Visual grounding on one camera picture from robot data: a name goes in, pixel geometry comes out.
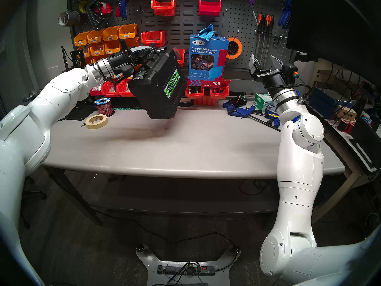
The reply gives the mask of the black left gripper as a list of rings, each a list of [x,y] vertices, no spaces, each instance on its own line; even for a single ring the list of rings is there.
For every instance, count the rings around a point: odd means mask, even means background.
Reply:
[[[151,46],[136,46],[122,49],[111,54],[111,68],[113,72],[136,72],[135,60],[146,59],[155,55],[155,48]]]

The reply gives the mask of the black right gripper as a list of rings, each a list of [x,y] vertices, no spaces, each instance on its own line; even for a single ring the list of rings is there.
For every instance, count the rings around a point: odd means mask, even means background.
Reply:
[[[250,76],[254,81],[262,83],[267,89],[290,88],[290,86],[286,86],[285,77],[280,70],[284,63],[273,55],[271,56],[271,61],[276,70],[258,69],[260,64],[258,59],[252,54],[250,56]]]

